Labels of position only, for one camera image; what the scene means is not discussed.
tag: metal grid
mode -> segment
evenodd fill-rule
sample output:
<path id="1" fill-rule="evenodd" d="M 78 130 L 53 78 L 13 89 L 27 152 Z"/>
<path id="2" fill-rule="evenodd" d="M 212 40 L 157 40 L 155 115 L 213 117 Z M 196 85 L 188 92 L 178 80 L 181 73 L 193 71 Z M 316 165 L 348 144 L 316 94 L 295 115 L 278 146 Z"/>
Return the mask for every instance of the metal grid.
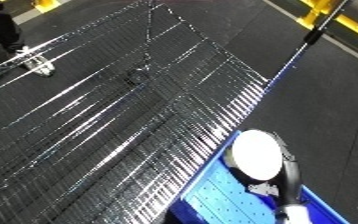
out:
<path id="1" fill-rule="evenodd" d="M 37 54 L 56 76 L 19 68 Z M 148 1 L 1 64 L 0 77 L 0 223 L 152 222 L 267 82 Z"/>

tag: blue crate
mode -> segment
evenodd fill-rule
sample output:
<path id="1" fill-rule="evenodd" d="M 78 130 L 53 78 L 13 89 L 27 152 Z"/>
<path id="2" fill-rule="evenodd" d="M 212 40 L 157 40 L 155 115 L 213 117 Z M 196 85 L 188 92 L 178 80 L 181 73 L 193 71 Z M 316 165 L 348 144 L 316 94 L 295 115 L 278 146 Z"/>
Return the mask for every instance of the blue crate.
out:
<path id="1" fill-rule="evenodd" d="M 170 210 L 182 223 L 275 223 L 272 199 L 245 192 L 221 160 L 225 149 L 240 133 L 231 135 L 171 206 Z M 312 223 L 349 223 L 306 186 L 303 186 L 302 198 L 308 201 Z"/>

